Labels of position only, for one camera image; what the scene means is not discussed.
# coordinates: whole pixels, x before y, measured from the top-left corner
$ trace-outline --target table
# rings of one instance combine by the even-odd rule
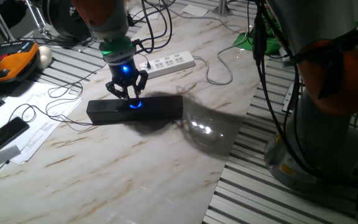
[[[189,50],[208,60],[211,78],[226,80],[216,54],[238,33],[218,21],[173,17],[172,42],[148,58]],[[238,17],[224,19],[246,25]],[[222,56],[234,73],[230,85],[207,83],[201,61],[147,83],[142,96],[184,96],[182,122],[81,133],[60,125],[28,164],[0,174],[0,223],[201,223],[259,83],[251,52],[236,48]],[[110,79],[109,70],[95,75],[70,118],[89,121],[89,100],[114,98],[104,87]]]

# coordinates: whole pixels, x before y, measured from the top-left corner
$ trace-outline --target blue led light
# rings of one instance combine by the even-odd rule
[[[142,106],[142,102],[139,102],[139,104],[137,106],[129,105],[129,107],[132,109],[140,108],[141,106]]]

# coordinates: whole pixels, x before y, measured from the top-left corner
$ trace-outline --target black rectangular object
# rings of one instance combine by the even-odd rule
[[[127,100],[91,100],[86,113],[95,125],[182,118],[182,96],[141,98],[140,102],[138,108],[131,108]]]
[[[30,126],[19,117],[5,124],[0,128],[0,149],[20,136]]]

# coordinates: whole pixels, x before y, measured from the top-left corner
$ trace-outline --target white mouse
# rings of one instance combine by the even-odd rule
[[[47,46],[41,46],[38,48],[40,52],[40,62],[37,65],[39,69],[45,69],[52,62],[52,51]]]

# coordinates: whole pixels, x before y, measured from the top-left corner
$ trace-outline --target yellow label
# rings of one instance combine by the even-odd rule
[[[276,134],[276,143],[275,143],[275,146],[277,146],[278,141],[280,140],[280,138],[281,138],[281,135],[277,133],[277,134]]]
[[[295,173],[295,169],[292,169],[291,167],[287,166],[285,163],[281,164],[280,170],[290,175],[291,177],[293,177],[293,174]]]

